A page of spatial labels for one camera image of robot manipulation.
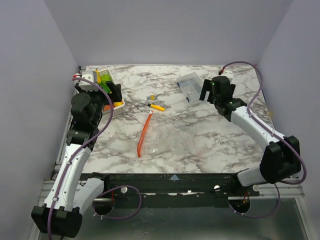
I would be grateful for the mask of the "clear bag with orange zipper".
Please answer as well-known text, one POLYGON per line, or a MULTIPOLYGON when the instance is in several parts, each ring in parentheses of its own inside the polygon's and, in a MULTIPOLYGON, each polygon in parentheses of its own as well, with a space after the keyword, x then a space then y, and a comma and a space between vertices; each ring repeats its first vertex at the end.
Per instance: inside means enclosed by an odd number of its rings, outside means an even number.
POLYGON ((196 131, 168 116, 149 111, 136 147, 137 156, 158 156, 164 153, 187 154, 196 131))

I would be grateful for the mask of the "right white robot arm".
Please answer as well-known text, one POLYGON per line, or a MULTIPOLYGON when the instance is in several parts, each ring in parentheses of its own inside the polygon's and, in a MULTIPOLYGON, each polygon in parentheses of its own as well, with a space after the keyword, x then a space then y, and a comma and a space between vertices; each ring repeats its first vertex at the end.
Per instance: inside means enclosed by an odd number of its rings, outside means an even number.
POLYGON ((299 173, 302 164, 299 140, 263 122, 243 100, 233 97, 235 88, 226 76, 205 79, 199 99, 213 104, 221 116, 245 131, 263 151, 258 166, 242 170, 231 178, 230 191, 241 196, 249 186, 275 184, 299 173))

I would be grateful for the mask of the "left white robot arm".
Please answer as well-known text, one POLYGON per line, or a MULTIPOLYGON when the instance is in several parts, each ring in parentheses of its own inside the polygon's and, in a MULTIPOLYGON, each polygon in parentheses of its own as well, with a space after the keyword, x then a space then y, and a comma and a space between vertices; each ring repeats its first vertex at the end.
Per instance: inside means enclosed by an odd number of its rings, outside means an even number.
POLYGON ((111 191, 107 177, 101 173, 94 173, 80 190, 77 186, 97 138, 105 130, 98 128, 104 107, 123 99, 121 84, 107 82, 107 93, 95 82, 87 80, 92 86, 88 87, 79 84, 80 78, 76 81, 77 93, 71 99, 70 109, 72 122, 66 133, 61 167, 42 206, 34 206, 31 212, 34 223, 49 239, 76 237, 87 208, 97 196, 107 197, 111 191))

